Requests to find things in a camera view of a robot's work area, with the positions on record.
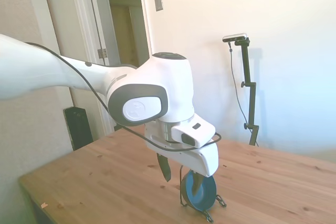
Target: camera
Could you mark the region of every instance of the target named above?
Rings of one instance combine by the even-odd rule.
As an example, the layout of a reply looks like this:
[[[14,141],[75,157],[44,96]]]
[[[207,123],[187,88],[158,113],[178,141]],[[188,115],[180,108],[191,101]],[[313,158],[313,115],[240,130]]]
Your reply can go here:
[[[239,41],[239,40],[245,40],[247,38],[246,34],[233,34],[229,36],[224,36],[222,38],[223,42],[233,42],[233,41]]]

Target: black speaker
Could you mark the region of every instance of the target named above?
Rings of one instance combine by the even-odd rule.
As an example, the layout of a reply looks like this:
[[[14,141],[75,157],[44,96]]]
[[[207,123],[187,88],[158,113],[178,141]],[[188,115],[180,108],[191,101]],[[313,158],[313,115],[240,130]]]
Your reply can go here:
[[[93,142],[85,109],[69,107],[64,109],[64,116],[70,132],[72,148],[74,151]]]

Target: gray joint cap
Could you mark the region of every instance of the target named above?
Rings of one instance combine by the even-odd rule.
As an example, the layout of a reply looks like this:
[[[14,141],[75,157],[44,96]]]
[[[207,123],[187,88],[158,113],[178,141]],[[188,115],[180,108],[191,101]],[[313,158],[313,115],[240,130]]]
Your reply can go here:
[[[161,59],[166,59],[166,60],[186,60],[182,55],[179,54],[174,54],[172,52],[157,52],[153,54],[154,57],[161,58]]]

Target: light switch plate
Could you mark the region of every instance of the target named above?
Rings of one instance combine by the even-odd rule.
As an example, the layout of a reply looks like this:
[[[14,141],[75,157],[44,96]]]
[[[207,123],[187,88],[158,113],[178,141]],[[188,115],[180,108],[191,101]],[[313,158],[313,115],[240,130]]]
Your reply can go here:
[[[154,0],[156,11],[163,10],[162,0]]]

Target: black cable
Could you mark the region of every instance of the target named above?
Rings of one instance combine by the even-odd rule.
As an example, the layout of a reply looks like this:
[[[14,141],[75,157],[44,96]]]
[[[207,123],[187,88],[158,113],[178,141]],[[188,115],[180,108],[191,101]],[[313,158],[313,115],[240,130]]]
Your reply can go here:
[[[49,48],[45,47],[45,46],[42,46],[40,44],[37,44],[37,43],[32,43],[32,42],[26,42],[27,44],[29,45],[32,45],[32,46],[36,46],[36,47],[39,47],[39,48],[42,48],[46,51],[48,51],[49,53],[51,53],[52,55],[56,56],[58,59],[60,59],[61,61],[63,61],[66,65],[68,65],[70,68],[72,68],[79,76],[82,77],[82,79],[85,81],[85,83],[89,86],[89,88],[91,89],[91,91],[95,94],[95,96],[97,97],[97,99],[100,101],[101,105],[106,109],[107,113],[109,113],[109,109],[107,108],[107,106],[105,105],[105,103],[103,102],[103,100],[100,98],[100,96],[97,94],[97,92],[95,91],[95,89],[93,88],[93,86],[90,84],[90,82],[85,78],[84,75],[82,75],[81,72],[79,72],[79,70],[77,68],[75,68],[72,64],[70,64],[69,62],[67,62],[65,59],[63,59],[60,55],[58,55],[57,53],[55,53],[54,51],[50,50]],[[164,147],[161,147],[160,145],[154,143],[153,141],[151,141],[150,139],[148,139],[147,137],[139,134],[138,132],[135,132],[133,130],[131,130],[130,128],[127,128],[123,125],[120,125],[120,124],[117,124],[118,126],[120,126],[122,129],[124,130],[127,130],[128,132],[131,132],[133,133],[134,135],[144,139],[145,141],[149,142],[150,144],[154,145],[155,147],[161,149],[161,150],[164,150],[164,151],[167,151],[167,152],[186,152],[186,151],[193,151],[193,150],[196,150],[197,148],[195,147],[192,147],[192,148],[183,148],[183,149],[169,149],[169,148],[164,148]],[[219,140],[222,139],[222,136],[219,135],[217,132],[215,133],[216,136],[218,136],[218,139],[212,141],[212,142],[209,142],[209,143],[206,143],[205,145],[203,145],[202,147],[205,147],[205,146],[208,146],[210,144],[214,144],[214,143],[217,143]]]
[[[232,79],[233,79],[233,83],[235,85],[235,91],[236,91],[236,98],[237,98],[237,102],[238,102],[238,105],[239,105],[239,108],[240,108],[240,111],[242,112],[243,114],[243,117],[245,119],[245,122],[246,122],[246,125],[248,125],[247,123],[247,119],[246,119],[246,116],[243,112],[243,109],[241,108],[242,106],[240,105],[240,101],[239,101],[239,98],[238,98],[238,91],[237,91],[237,84],[236,84],[236,79],[235,79],[235,75],[233,73],[233,67],[232,67],[232,48],[231,48],[231,43],[229,42],[229,48],[230,48],[230,58],[231,58],[231,73],[232,73]]]

